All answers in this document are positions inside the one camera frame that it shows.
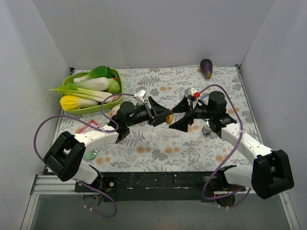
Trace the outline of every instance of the white panel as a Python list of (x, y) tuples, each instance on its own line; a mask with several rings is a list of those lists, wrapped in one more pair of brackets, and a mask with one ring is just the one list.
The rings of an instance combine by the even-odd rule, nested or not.
[(33, 0), (69, 66), (242, 63), (274, 0)]
[[(33, 150), (37, 126), (59, 112), (56, 93), (68, 74), (31, 0), (0, 0), (0, 229), (20, 228), (35, 174), (43, 169)], [(39, 134), (38, 149), (50, 146), (56, 121)]]
[(122, 42), (107, 0), (33, 0), (69, 67), (123, 67)]
[(128, 66), (243, 61), (273, 0), (114, 0)]
[(307, 2), (276, 0), (242, 64), (264, 143), (288, 153), (290, 198), (301, 229), (306, 219)]

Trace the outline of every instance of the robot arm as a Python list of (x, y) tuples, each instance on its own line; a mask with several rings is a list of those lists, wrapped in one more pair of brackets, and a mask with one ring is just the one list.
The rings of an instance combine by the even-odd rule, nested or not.
[[(235, 145), (240, 135), (240, 128), (236, 121), (226, 113), (226, 100), (222, 92), (214, 91), (209, 95), (208, 105), (198, 102), (199, 93), (188, 88), (185, 97), (172, 111), (156, 103), (148, 97), (151, 108), (144, 102), (144, 93), (137, 94), (140, 107), (131, 102), (121, 104), (118, 113), (112, 117), (118, 124), (116, 132), (106, 133), (91, 131), (84, 134), (72, 135), (63, 132), (52, 145), (44, 157), (44, 163), (62, 181), (75, 179), (99, 187), (100, 172), (90, 165), (82, 163), (83, 155), (91, 150), (107, 144), (114, 144), (123, 140), (129, 133), (129, 127), (147, 121), (157, 126), (166, 121), (166, 117), (174, 113), (185, 113), (179, 121), (169, 128), (187, 132), (188, 125), (194, 119), (209, 119), (205, 127), (208, 132), (216, 133), (220, 138)], [(114, 130), (116, 125), (109, 122), (103, 130)], [(273, 151), (262, 145), (247, 133), (243, 133), (238, 150), (253, 165), (253, 169), (240, 169), (236, 166), (221, 168), (218, 172), (227, 184), (237, 184), (253, 188), (263, 199), (283, 192), (294, 186), (291, 167), (287, 154)]]
[[(171, 110), (155, 102), (152, 97), (148, 97), (151, 106), (149, 108), (142, 99), (144, 95), (144, 91), (136, 95), (137, 101), (141, 104), (140, 107), (135, 107), (132, 102), (121, 104), (117, 114), (112, 117), (118, 124), (116, 132), (107, 133), (94, 130), (75, 135), (67, 131), (61, 133), (45, 155), (45, 165), (62, 181), (75, 179), (86, 184), (99, 183), (100, 172), (81, 162), (85, 153), (123, 140), (130, 133), (129, 127), (132, 125), (147, 121), (148, 124), (155, 127), (165, 122), (167, 116), (173, 114)], [(103, 127), (103, 130), (114, 130), (116, 127), (115, 123), (110, 121)]]
[[(213, 131), (234, 146), (241, 130), (236, 121), (226, 113), (224, 94), (218, 91), (210, 93), (208, 105), (202, 102), (199, 104), (197, 97), (199, 93), (195, 89), (186, 90), (185, 97), (173, 108), (174, 113), (185, 112), (185, 115), (169, 127), (187, 132), (193, 119), (209, 119), (203, 128), (205, 133)], [(237, 150), (248, 159), (253, 169), (236, 166), (221, 168), (218, 174), (228, 184), (253, 188), (263, 199), (294, 187), (290, 162), (284, 151), (273, 151), (247, 133), (243, 133)]]

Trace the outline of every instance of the red cap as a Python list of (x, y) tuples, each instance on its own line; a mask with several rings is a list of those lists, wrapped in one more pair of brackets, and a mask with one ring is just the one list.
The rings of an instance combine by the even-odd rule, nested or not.
[(194, 97), (199, 98), (201, 95), (199, 92), (194, 93)]

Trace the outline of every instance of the leaf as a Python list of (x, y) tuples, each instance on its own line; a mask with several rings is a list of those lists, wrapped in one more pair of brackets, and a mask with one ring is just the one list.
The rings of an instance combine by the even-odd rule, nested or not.
[(153, 167), (154, 167), (154, 169), (155, 169), (156, 171), (160, 171), (159, 168), (158, 168), (157, 166), (153, 165)]
[(153, 171), (153, 170), (152, 170), (151, 168), (149, 168), (148, 166), (146, 166), (146, 169), (147, 169), (147, 170), (144, 169), (145, 172), (152, 172), (152, 171)]
[(160, 82), (160, 77), (153, 77), (153, 76), (149, 76), (149, 77), (143, 77), (137, 84), (138, 85), (145, 85), (145, 86), (153, 86), (155, 83)]
[(139, 130), (138, 133), (131, 130), (130, 135), (127, 136), (123, 141), (119, 142), (119, 144), (132, 147), (132, 145), (136, 146), (138, 142), (142, 142), (143, 140), (145, 140), (143, 133), (140, 133)]
[(112, 78), (112, 70), (109, 67), (107, 68), (106, 78)]
[(74, 85), (74, 83), (68, 83), (67, 85), (63, 85), (64, 87), (67, 87), (68, 90), (76, 90), (78, 91), (78, 88)]
[(70, 88), (66, 85), (60, 85), (59, 90), (70, 90)]

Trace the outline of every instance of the eggplant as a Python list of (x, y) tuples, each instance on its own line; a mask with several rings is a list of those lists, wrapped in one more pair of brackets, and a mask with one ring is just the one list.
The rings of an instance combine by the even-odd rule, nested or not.
[(201, 70), (205, 78), (210, 79), (213, 72), (213, 64), (210, 59), (203, 59), (200, 64)]

